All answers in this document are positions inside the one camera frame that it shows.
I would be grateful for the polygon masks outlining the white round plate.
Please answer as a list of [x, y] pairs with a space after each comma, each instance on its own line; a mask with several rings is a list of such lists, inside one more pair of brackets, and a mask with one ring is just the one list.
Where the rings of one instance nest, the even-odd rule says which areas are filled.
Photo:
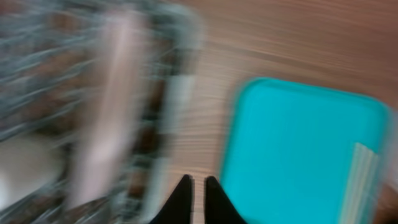
[[111, 11], [101, 30], [84, 125], [70, 177], [67, 208], [105, 196], [119, 176], [143, 110], [144, 18]]

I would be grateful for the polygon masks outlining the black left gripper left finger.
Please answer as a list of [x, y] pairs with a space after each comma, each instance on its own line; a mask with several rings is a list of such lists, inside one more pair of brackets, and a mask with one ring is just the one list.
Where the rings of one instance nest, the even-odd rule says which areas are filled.
[[185, 174], [149, 224], [191, 224], [193, 179]]

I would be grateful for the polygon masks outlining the grey-white small bowl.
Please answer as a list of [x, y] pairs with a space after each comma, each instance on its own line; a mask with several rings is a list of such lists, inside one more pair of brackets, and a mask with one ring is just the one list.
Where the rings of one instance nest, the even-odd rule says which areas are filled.
[[55, 143], [43, 136], [16, 136], [1, 142], [1, 210], [55, 182], [64, 168]]

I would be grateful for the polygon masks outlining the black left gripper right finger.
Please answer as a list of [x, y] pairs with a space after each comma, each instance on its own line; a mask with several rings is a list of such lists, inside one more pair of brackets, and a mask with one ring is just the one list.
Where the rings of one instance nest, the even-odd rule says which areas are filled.
[[206, 224], [247, 224], [214, 176], [205, 179], [204, 212]]

